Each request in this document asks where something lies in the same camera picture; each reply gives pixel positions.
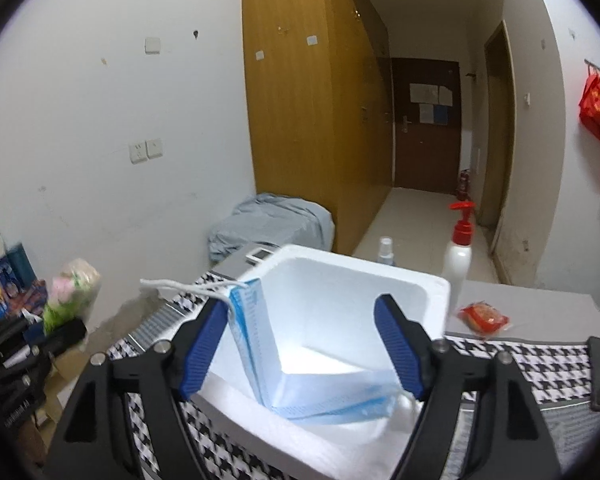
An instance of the blue surgical mask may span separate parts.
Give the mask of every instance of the blue surgical mask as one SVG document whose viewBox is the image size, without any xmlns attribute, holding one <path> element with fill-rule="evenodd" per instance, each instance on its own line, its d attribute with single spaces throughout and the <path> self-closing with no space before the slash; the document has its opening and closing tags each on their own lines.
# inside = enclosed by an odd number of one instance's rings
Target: blue surgical mask
<svg viewBox="0 0 600 480">
<path fill-rule="evenodd" d="M 256 400 L 297 424 L 348 424 L 389 416 L 401 387 L 393 369 L 287 374 L 260 280 L 230 292 L 229 326 Z"/>
</svg>

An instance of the red snack package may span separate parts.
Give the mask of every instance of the red snack package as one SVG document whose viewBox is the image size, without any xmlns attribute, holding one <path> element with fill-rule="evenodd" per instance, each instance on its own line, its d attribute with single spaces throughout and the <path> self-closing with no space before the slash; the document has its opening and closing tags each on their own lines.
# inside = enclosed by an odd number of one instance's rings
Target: red snack package
<svg viewBox="0 0 600 480">
<path fill-rule="evenodd" d="M 458 317 L 482 337 L 492 337 L 509 324 L 507 316 L 483 301 L 461 308 Z"/>
</svg>

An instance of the wardrobe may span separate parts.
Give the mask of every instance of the wardrobe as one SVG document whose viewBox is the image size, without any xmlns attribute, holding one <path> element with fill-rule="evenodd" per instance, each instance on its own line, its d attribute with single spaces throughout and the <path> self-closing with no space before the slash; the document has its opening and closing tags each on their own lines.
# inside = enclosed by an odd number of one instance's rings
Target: wardrobe
<svg viewBox="0 0 600 480">
<path fill-rule="evenodd" d="M 242 0 L 258 192 L 327 208 L 351 254 L 392 186 L 388 33 L 370 0 Z"/>
</svg>

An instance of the styrofoam box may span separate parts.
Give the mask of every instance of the styrofoam box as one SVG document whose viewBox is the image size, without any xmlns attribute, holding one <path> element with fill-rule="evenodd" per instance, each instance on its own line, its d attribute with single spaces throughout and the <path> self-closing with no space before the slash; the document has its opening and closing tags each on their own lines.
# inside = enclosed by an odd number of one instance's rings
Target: styrofoam box
<svg viewBox="0 0 600 480">
<path fill-rule="evenodd" d="M 391 369 L 374 322 L 374 303 L 381 294 L 391 294 L 405 316 L 419 322 L 430 338 L 443 336 L 449 284 L 436 276 L 285 246 L 239 277 L 241 281 L 255 278 L 262 280 L 287 373 Z M 159 338 L 172 339 L 178 328 Z M 215 431 L 228 434 L 261 460 L 296 478 L 388 478 L 418 412 L 401 397 L 392 418 L 296 426 L 254 400 L 228 327 L 194 402 L 213 421 Z M 370 464 L 375 465 L 372 472 L 364 469 Z M 360 477 L 363 470 L 368 475 Z"/>
<path fill-rule="evenodd" d="M 299 355 L 299 349 L 355 367 L 392 368 L 374 323 L 374 304 L 381 294 L 391 294 L 407 319 L 419 322 L 430 338 L 444 333 L 449 284 L 437 276 L 289 245 L 240 280 L 254 278 L 262 280 L 283 370 L 288 373 L 350 371 L 306 369 L 315 360 L 308 352 Z"/>
</svg>

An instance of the houndstooth fabric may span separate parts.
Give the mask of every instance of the houndstooth fabric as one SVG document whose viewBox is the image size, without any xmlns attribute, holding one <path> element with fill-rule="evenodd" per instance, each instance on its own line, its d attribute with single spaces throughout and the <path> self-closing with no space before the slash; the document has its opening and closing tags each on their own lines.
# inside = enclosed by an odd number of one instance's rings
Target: houndstooth fabric
<svg viewBox="0 0 600 480">
<path fill-rule="evenodd" d="M 224 278 L 207 273 L 196 281 L 203 283 L 221 283 Z M 202 310 L 206 298 L 192 294 L 177 295 L 173 299 L 187 312 Z M 140 352 L 128 338 L 121 339 L 107 352 L 112 360 L 135 357 Z M 126 394 L 131 421 L 131 431 L 140 459 L 155 474 L 160 474 L 160 466 L 154 455 L 149 428 L 144 423 L 144 409 L 139 394 Z M 181 402 L 182 420 L 205 462 L 206 469 L 219 480 L 295 480 L 282 471 L 268 465 L 238 446 L 227 434 L 216 433 L 213 424 L 192 402 Z"/>
<path fill-rule="evenodd" d="M 196 284 L 223 281 L 224 278 L 207 273 Z M 192 313 L 199 312 L 205 302 L 206 298 L 191 294 L 177 295 L 173 299 L 177 307 Z M 586 345 L 483 341 L 452 335 L 446 337 L 463 355 L 489 358 L 501 350 L 509 351 L 530 382 L 539 404 L 589 397 L 590 365 Z M 140 351 L 132 338 L 124 338 L 115 343 L 108 353 L 115 360 L 136 356 Z M 160 467 L 155 459 L 149 429 L 144 423 L 142 399 L 138 394 L 127 396 L 131 430 L 138 454 L 144 464 L 159 475 Z M 464 398 L 475 401 L 475 393 L 467 392 Z M 180 410 L 182 420 L 186 422 L 187 430 L 203 456 L 206 469 L 213 477 L 219 480 L 295 480 L 238 446 L 227 434 L 216 433 L 213 423 L 192 402 L 182 402 Z"/>
<path fill-rule="evenodd" d="M 207 283 L 222 283 L 226 280 L 217 274 L 208 272 L 195 281 L 195 285 L 206 285 Z M 180 308 L 187 312 L 196 313 L 202 310 L 202 306 L 206 303 L 206 297 L 196 296 L 193 294 L 178 294 L 171 300 Z"/>
<path fill-rule="evenodd" d="M 462 355 L 491 358 L 505 350 L 513 355 L 538 404 L 587 399 L 591 393 L 591 370 L 586 345 L 535 344 L 483 341 L 460 336 L 446 338 Z M 464 400 L 474 400 L 467 392 Z"/>
</svg>

